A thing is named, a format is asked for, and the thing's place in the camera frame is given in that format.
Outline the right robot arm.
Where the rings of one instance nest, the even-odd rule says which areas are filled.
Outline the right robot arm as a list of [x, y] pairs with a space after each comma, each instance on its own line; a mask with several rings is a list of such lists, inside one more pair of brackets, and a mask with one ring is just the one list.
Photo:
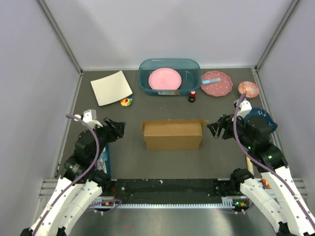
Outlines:
[[223, 179], [119, 179], [115, 196], [126, 206], [201, 206], [231, 197], [241, 213], [256, 206], [279, 236], [312, 236], [315, 218], [306, 206], [282, 151], [270, 141], [272, 128], [260, 116], [223, 115], [208, 124], [215, 138], [234, 138], [257, 167], [261, 180], [249, 170], [236, 169]]

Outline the brown cardboard box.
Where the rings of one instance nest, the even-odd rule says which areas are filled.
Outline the brown cardboard box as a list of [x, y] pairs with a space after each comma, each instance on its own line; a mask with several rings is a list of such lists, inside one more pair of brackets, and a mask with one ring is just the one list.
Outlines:
[[144, 120], [141, 131], [147, 150], [197, 150], [207, 124], [204, 119]]

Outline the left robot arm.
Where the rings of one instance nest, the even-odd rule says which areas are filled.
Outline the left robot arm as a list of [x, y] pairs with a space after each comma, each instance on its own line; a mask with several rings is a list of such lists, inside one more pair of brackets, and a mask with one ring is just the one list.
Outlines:
[[111, 177], [96, 163], [108, 143], [121, 139], [125, 122], [105, 118], [104, 123], [68, 114], [86, 126], [78, 135], [73, 154], [64, 163], [54, 192], [35, 223], [23, 229], [23, 236], [68, 236], [83, 213], [100, 195], [111, 191]]

